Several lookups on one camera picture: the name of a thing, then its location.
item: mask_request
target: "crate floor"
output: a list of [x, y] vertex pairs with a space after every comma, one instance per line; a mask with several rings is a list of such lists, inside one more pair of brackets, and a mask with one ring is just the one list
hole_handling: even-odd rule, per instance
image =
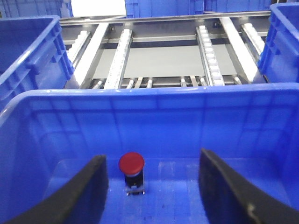
[[[225, 159], [253, 184], [276, 199], [290, 205], [288, 195], [275, 167], [266, 159]], [[44, 197], [49, 196], [87, 160], [61, 161], [49, 182]], [[198, 159], [145, 158], [145, 195], [126, 196], [118, 159], [108, 159], [109, 189], [101, 224], [184, 223], [207, 224], [199, 196]]]

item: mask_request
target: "gray floor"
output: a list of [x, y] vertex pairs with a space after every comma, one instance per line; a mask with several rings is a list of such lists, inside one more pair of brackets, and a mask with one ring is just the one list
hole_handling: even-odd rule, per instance
[[[236, 71], [225, 45], [214, 45], [214, 51], [223, 75]], [[93, 78], [106, 78], [115, 49], [104, 50]], [[130, 50], [126, 78], [179, 77], [204, 75], [198, 46], [133, 48]]]

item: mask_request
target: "red button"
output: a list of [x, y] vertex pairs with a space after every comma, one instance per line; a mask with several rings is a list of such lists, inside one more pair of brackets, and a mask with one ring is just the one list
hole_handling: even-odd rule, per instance
[[143, 169], [144, 159], [139, 153], [126, 153], [121, 157], [118, 166], [125, 175], [135, 175]]

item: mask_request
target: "blue bin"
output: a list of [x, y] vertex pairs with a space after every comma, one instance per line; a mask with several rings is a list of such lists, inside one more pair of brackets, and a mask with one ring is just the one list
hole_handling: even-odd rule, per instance
[[[0, 114], [0, 223], [107, 156], [101, 223], [203, 223], [199, 151], [299, 210], [299, 84], [33, 90]], [[145, 159], [145, 195], [126, 196], [120, 157]]]
[[274, 4], [271, 10], [259, 70], [270, 82], [299, 82], [299, 4]]
[[0, 17], [73, 16], [71, 0], [0, 0]]
[[204, 0], [126, 0], [128, 18], [202, 14]]
[[73, 74], [58, 16], [0, 20], [0, 110], [17, 94], [61, 89]]
[[205, 0], [205, 11], [218, 13], [269, 10], [271, 0]]

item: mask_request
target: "blue container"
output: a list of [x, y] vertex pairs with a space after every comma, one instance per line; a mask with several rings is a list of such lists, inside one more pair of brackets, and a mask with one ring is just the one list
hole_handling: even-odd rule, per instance
[[299, 82], [299, 4], [274, 4], [271, 10], [259, 70], [270, 82]]
[[17, 94], [61, 89], [73, 74], [58, 16], [0, 20], [0, 110]]
[[126, 0], [128, 18], [202, 14], [204, 0]]
[[0, 13], [3, 18], [59, 15], [73, 16], [71, 0], [0, 0]]
[[[207, 224], [199, 150], [209, 148], [299, 210], [299, 84], [135, 90], [35, 90], [0, 115], [0, 223], [107, 155], [101, 223]], [[120, 157], [145, 159], [145, 195], [126, 196]]]
[[269, 10], [271, 0], [205, 0], [205, 11], [218, 13]]

